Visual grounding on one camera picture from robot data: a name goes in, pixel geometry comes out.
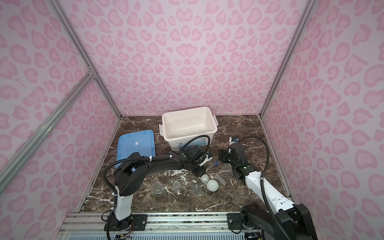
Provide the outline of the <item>clear plastic test tube rack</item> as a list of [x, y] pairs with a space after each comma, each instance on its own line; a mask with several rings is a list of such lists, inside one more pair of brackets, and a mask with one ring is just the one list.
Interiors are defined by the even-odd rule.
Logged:
[[214, 179], [218, 181], [221, 185], [226, 186], [230, 185], [232, 186], [233, 183], [233, 173], [230, 170], [223, 170], [223, 171], [218, 171], [218, 172], [213, 172], [209, 174], [211, 179]]

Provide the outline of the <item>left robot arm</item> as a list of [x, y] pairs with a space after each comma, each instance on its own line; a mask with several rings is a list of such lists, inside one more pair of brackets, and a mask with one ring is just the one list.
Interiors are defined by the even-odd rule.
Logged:
[[204, 164], [212, 157], [209, 151], [194, 146], [189, 150], [183, 149], [155, 157], [141, 156], [136, 152], [108, 166], [106, 172], [118, 166], [113, 172], [113, 182], [104, 177], [105, 183], [114, 192], [113, 216], [117, 221], [125, 221], [131, 217], [133, 195], [148, 175], [168, 170], [187, 170], [199, 178], [206, 173]]

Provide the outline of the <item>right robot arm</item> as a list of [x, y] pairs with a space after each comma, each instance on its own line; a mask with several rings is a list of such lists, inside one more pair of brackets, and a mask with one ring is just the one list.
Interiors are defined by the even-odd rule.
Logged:
[[309, 209], [304, 204], [295, 204], [281, 194], [266, 180], [270, 163], [270, 150], [266, 147], [267, 159], [263, 170], [248, 162], [245, 148], [233, 143], [226, 150], [219, 150], [219, 161], [232, 166], [235, 177], [252, 190], [266, 210], [258, 204], [242, 207], [242, 224], [248, 228], [258, 227], [271, 240], [317, 240], [318, 236]]

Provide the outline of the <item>small white ceramic crucible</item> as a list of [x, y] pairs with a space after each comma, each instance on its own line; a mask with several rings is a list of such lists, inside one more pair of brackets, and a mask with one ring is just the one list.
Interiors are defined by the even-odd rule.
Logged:
[[209, 177], [208, 177], [208, 175], [202, 175], [201, 177], [200, 177], [200, 179], [201, 179], [201, 181], [204, 183], [204, 184], [206, 184], [210, 179], [209, 179]]

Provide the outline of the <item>small clear glass beaker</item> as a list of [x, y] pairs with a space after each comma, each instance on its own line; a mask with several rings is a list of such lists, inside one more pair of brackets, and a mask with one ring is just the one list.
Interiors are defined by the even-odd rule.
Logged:
[[180, 193], [182, 191], [182, 184], [178, 181], [173, 182], [173, 190], [175, 193]]

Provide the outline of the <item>white plastic storage bin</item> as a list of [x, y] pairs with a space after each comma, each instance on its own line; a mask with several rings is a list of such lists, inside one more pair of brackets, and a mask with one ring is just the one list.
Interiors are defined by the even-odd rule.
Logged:
[[218, 125], [210, 108], [199, 107], [163, 114], [159, 131], [172, 151], [179, 151], [183, 147], [207, 146], [213, 141]]

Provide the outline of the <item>white ceramic evaporating dish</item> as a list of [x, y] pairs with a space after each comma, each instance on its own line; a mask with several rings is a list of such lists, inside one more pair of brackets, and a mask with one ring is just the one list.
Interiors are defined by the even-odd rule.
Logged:
[[216, 180], [209, 180], [207, 182], [207, 189], [210, 192], [216, 192], [219, 189], [219, 184]]

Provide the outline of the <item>clear glass flask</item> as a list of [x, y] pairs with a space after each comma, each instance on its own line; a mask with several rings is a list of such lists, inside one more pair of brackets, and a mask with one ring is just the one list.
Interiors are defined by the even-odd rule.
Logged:
[[160, 197], [165, 192], [165, 186], [162, 182], [157, 181], [151, 185], [151, 193], [154, 197]]

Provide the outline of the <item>blue plastic bin lid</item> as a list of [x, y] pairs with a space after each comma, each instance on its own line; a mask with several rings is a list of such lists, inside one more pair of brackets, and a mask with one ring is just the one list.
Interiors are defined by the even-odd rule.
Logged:
[[155, 139], [152, 130], [145, 130], [119, 137], [117, 147], [117, 161], [128, 158], [133, 153], [141, 156], [155, 156]]

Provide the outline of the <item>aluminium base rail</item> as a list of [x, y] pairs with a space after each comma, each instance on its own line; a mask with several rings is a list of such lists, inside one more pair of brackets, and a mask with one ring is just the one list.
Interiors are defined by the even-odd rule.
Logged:
[[238, 212], [135, 213], [132, 230], [104, 230], [101, 213], [68, 214], [58, 240], [256, 240], [260, 229], [240, 228]]

